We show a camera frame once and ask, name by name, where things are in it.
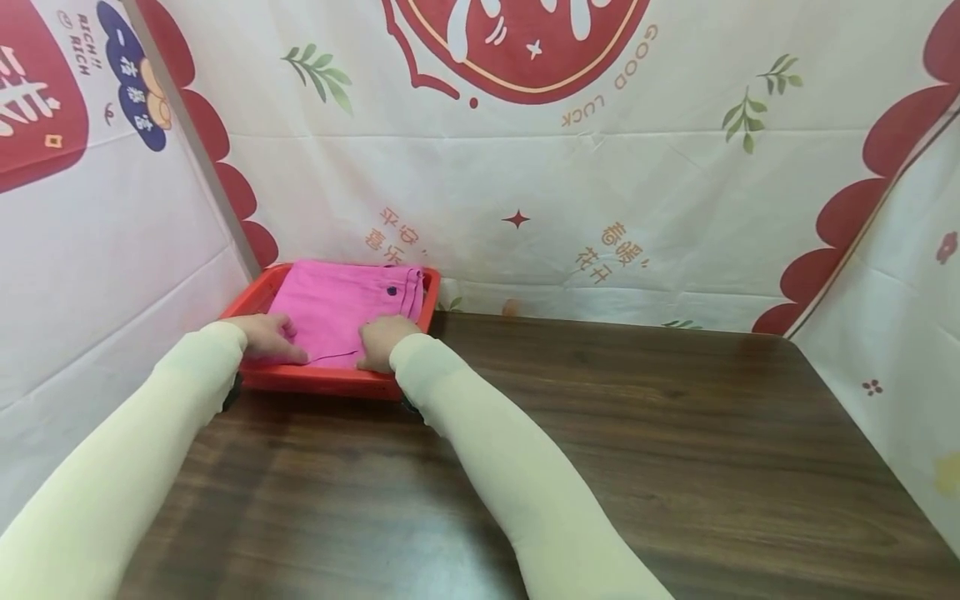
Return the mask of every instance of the pink fabric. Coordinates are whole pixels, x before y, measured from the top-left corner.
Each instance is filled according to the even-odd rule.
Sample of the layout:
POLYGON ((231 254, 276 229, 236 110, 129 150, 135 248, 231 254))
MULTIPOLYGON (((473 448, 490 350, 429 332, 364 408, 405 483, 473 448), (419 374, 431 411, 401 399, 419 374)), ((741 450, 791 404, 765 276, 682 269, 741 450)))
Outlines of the pink fabric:
POLYGON ((383 315, 416 321, 422 308, 419 267, 299 260, 276 292, 270 312, 290 315, 297 329, 291 341, 306 350, 310 366, 353 369, 363 352, 360 325, 383 315))

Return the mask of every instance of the tent pole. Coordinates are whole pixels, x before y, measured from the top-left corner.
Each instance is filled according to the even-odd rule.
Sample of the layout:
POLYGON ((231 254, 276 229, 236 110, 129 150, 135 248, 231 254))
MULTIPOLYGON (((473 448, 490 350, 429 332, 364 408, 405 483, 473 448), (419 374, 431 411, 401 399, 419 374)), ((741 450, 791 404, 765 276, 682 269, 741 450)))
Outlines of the tent pole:
POLYGON ((178 125, 182 127, 183 132, 186 135, 190 150, 193 151, 194 156, 197 158, 197 162, 200 164, 200 169, 204 175, 206 184, 213 193, 213 198, 217 203, 217 207, 220 209, 220 212, 224 218, 224 222, 227 223, 229 232, 233 236, 233 241, 240 253, 240 257, 243 261, 244 267, 246 268, 247 275, 249 278, 254 278, 260 275, 262 269, 260 269, 260 265, 257 263, 256 257, 253 255, 253 250, 250 247, 250 243, 247 241, 247 235, 240 226, 240 220, 237 219, 236 214, 233 212, 233 207, 230 205, 227 192, 224 190, 224 186, 220 183, 220 179, 217 177, 217 173, 213 167, 213 161, 210 160, 210 156, 206 153, 204 144, 200 140, 200 136, 197 134, 197 129, 194 127, 193 121, 190 119, 190 114, 186 110, 186 105, 183 103, 183 99, 180 97, 179 89, 177 88, 176 84, 174 84, 173 78, 170 76, 170 71, 167 69, 167 65, 163 61, 159 49, 156 47, 154 37, 150 34, 150 28, 147 26, 147 22, 144 20, 143 14, 140 12, 140 8, 136 4, 136 0, 121 0, 121 3, 127 10, 127 15, 130 16, 131 26, 133 27, 133 30, 136 32, 137 36, 140 38, 140 44, 143 46, 143 51, 150 60, 150 65, 154 68, 154 74, 159 80, 160 85, 163 87, 163 89, 176 90, 178 92, 168 94, 167 99, 169 100, 170 104, 173 105, 174 113, 178 118, 178 125))

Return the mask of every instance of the white backdrop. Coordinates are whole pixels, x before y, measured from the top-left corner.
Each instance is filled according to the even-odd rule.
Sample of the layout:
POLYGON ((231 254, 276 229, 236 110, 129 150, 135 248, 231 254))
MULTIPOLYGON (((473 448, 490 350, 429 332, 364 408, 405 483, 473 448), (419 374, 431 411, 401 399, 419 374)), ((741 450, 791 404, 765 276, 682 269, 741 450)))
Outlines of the white backdrop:
POLYGON ((960 554, 960 120, 906 173, 796 340, 960 554))
POLYGON ((128 120, 128 88, 149 90, 121 85, 108 39, 123 17, 103 14, 106 28, 94 0, 0 7, 0 532, 247 280, 177 119, 132 113, 143 137, 128 120))
POLYGON ((949 0, 137 4, 263 262, 425 262, 473 312, 783 333, 948 104, 868 152, 949 0))

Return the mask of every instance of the red star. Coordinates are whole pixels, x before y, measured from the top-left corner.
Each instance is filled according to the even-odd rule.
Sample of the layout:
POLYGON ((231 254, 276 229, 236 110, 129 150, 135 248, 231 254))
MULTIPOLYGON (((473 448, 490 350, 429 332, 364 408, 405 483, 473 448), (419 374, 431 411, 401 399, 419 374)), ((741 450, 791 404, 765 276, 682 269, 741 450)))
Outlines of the red star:
POLYGON ((516 215, 514 215, 513 217, 511 217, 511 218, 509 218, 509 219, 500 219, 500 221, 506 221, 507 223, 513 223, 514 225, 516 225, 516 228, 517 228, 517 229, 519 229, 521 225, 523 225, 524 223, 526 223, 526 222, 529 221, 529 220, 530 220, 530 219, 524 217, 523 214, 520 213, 519 210, 516 212, 516 215))

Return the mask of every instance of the red scalloped border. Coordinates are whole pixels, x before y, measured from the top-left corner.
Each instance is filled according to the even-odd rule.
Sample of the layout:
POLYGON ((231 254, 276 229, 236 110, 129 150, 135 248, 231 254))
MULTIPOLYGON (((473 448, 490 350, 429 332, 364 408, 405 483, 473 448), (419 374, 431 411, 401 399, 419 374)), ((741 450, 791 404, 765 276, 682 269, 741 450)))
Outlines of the red scalloped border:
POLYGON ((256 211, 256 194, 250 182, 236 167, 224 162, 230 151, 230 140, 223 119, 203 95, 187 89, 197 76, 197 68, 177 21, 157 0, 136 0, 136 5, 180 91, 204 149, 213 161, 217 179, 227 192, 227 199, 240 220, 257 263, 261 268, 275 263, 279 249, 274 236, 262 225, 250 220, 256 211))
POLYGON ((863 143, 863 162, 877 177, 848 185, 824 204, 816 229, 828 247, 807 252, 787 266, 780 290, 790 302, 760 315, 754 333, 784 335, 804 314, 869 224, 910 153, 960 97, 960 0, 953 0, 930 30, 924 67, 942 83, 906 96, 874 123, 863 143))

